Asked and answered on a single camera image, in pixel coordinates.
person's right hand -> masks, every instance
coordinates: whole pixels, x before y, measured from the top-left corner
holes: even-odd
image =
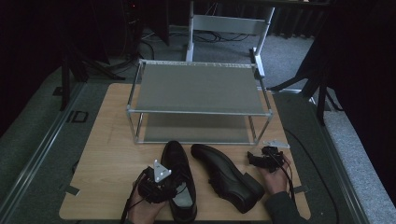
[[[290,160],[285,155],[283,155],[283,158],[285,159],[285,162],[283,163],[282,167],[285,169],[285,171],[287,171],[290,165]],[[268,169],[263,169],[261,167],[257,167],[257,169],[264,178],[264,188],[266,192],[268,192],[270,195],[273,195],[281,191],[286,191],[288,178],[282,169],[279,168],[272,173],[270,173]]]

black leather dress shoe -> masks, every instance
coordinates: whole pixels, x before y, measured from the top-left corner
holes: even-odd
[[[242,175],[233,162],[219,150],[201,144],[191,146],[191,154],[205,164],[209,183],[220,198],[232,203],[241,213],[249,211],[264,195],[264,188],[251,175]]]
[[[197,216],[196,192],[189,161],[178,141],[166,144],[161,164],[172,171],[165,181],[177,188],[177,196],[169,201],[176,223],[192,223]]]

shoe heel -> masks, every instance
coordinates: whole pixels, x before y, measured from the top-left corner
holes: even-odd
[[[262,187],[262,185],[255,178],[253,178],[253,176],[251,176],[248,173],[245,173],[243,178],[245,184],[250,189],[250,191],[252,191],[256,195],[257,201],[261,199],[265,193],[265,190]]]

wooden tabletop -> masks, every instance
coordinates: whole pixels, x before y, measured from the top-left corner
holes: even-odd
[[[79,189],[77,196],[66,193],[60,209],[63,219],[120,219],[123,206],[131,193],[133,182],[154,160],[160,160],[165,144],[135,144],[126,116],[126,105],[131,84],[111,84],[99,110],[98,116],[81,155],[78,168],[70,183]],[[287,143],[276,105],[268,93],[274,117],[262,140],[278,140]],[[247,213],[241,214],[228,201],[221,199],[208,184],[204,166],[191,155],[191,145],[186,150],[196,187],[198,215],[196,220],[269,220],[263,206],[268,195],[257,202]],[[256,168],[248,164],[247,152],[262,148],[258,146],[213,145],[225,153],[241,171],[248,172],[259,182]],[[281,148],[292,160],[290,150]],[[301,185],[294,163],[291,164],[294,187]],[[303,193],[296,194],[297,207],[302,217],[311,214]],[[169,206],[157,216],[158,220],[173,220]]]

hand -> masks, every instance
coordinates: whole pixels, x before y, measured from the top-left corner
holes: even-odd
[[[138,188],[139,186],[136,187],[136,191],[132,196],[130,206],[133,204],[135,204],[135,206],[129,210],[128,219],[134,224],[152,224],[154,223],[155,217],[160,213],[161,209],[165,207],[166,202],[148,203],[143,199],[142,196],[139,195]]]
[[[285,155],[283,155],[283,158],[285,159],[285,162],[283,163],[282,167],[285,169],[285,171],[287,171],[290,165],[290,160]],[[282,169],[279,168],[270,173],[268,169],[263,169],[261,167],[257,168],[264,178],[264,188],[270,195],[279,193],[281,191],[286,191],[288,178]]]

